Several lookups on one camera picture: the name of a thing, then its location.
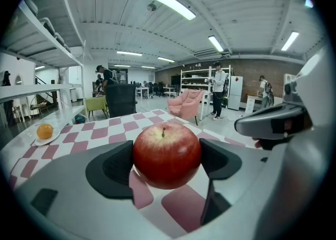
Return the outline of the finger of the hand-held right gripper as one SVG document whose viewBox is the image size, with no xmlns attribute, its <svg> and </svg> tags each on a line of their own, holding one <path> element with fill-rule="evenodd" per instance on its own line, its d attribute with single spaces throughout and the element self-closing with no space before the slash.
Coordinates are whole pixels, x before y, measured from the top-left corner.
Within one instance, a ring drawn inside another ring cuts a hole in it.
<svg viewBox="0 0 336 240">
<path fill-rule="evenodd" d="M 244 136 L 280 140 L 312 126 L 304 106 L 281 103 L 237 119 L 235 130 Z"/>
</svg>

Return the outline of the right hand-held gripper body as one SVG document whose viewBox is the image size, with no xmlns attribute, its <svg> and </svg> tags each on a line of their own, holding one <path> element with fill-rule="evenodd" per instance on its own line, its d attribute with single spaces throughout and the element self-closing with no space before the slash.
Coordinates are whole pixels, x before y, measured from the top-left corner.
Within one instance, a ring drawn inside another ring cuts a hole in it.
<svg viewBox="0 0 336 240">
<path fill-rule="evenodd" d="M 333 124 L 333 52 L 329 46 L 285 84 L 284 101 L 305 107 L 314 126 Z"/>
</svg>

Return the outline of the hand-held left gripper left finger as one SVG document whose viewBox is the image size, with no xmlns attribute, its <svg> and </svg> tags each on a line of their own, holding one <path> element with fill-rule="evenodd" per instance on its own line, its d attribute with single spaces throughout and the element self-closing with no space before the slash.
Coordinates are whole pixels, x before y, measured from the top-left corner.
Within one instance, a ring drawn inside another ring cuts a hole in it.
<svg viewBox="0 0 336 240">
<path fill-rule="evenodd" d="M 133 142 L 63 155 L 14 191 L 42 228 L 67 239 L 174 239 L 185 235 L 133 169 Z"/>
</svg>

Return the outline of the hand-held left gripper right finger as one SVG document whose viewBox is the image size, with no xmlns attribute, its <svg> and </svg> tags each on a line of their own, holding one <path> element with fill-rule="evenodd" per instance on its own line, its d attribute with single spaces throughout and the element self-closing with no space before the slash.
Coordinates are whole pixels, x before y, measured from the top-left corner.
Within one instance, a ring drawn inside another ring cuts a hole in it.
<svg viewBox="0 0 336 240">
<path fill-rule="evenodd" d="M 191 238 L 276 238 L 304 214 L 326 175 L 326 129 L 313 128 L 267 153 L 200 140 L 209 178 L 201 228 Z"/>
</svg>

